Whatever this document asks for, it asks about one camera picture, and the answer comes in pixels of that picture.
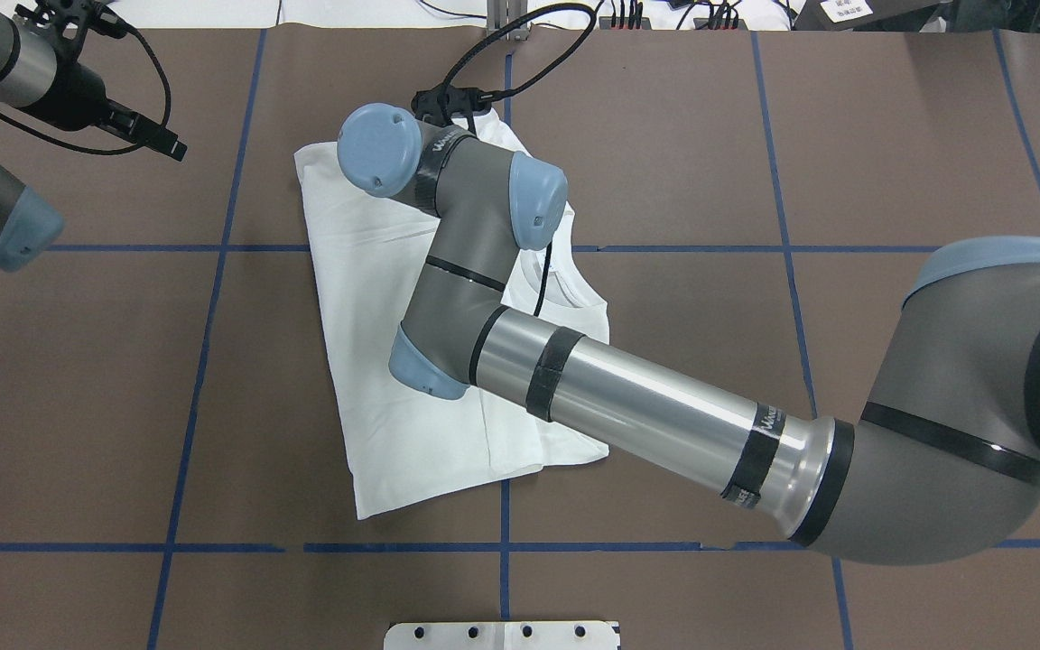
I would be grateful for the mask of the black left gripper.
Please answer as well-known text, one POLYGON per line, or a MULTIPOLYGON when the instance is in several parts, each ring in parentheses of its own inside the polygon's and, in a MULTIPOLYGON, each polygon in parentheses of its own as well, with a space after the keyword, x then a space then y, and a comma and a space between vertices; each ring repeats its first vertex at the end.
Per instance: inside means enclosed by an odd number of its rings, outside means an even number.
POLYGON ((20 34, 36 45, 36 54, 18 55, 18 66, 35 98, 18 108, 29 116, 62 129, 78 131, 88 126, 106 129, 125 142, 162 153, 174 161, 184 160, 187 145, 161 123, 125 107, 107 95, 105 82, 79 61, 90 32, 112 40, 131 32, 107 1, 37 1, 33 8, 15 7, 14 22, 20 34))

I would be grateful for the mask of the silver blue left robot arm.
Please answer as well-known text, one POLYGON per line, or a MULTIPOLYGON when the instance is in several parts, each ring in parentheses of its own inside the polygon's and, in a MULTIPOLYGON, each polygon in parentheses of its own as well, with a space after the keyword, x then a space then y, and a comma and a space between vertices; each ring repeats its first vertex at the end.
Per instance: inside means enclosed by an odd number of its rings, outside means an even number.
MULTIPOLYGON (((153 46, 108 1, 34 1, 0 12, 0 122, 63 151, 113 157, 152 151, 184 159, 170 128, 172 92, 153 46), (137 40, 162 85, 162 114, 140 114, 108 95, 81 61, 97 33, 137 40)), ((33 262, 63 231, 63 216, 32 185, 0 163, 0 271, 33 262)))

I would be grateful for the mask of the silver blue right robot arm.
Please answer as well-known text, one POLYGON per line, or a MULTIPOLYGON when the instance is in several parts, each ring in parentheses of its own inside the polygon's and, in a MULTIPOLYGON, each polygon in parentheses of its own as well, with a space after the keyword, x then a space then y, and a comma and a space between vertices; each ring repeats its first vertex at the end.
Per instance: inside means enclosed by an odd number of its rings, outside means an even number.
POLYGON ((336 145, 356 188, 439 222, 389 354, 405 386, 483 388, 833 558, 966 558, 1039 505, 1040 237, 929 255, 859 419, 805 421, 503 304, 517 256, 560 226, 557 166, 384 103, 352 112, 336 145))

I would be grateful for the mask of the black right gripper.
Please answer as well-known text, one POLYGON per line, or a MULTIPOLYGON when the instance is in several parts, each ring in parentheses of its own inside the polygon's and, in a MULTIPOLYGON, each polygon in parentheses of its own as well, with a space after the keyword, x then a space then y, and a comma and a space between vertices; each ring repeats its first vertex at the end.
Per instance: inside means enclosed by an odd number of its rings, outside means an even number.
POLYGON ((454 118, 474 120, 490 111, 490 90, 437 85, 417 90, 412 99, 413 115, 428 125, 446 127, 454 118))

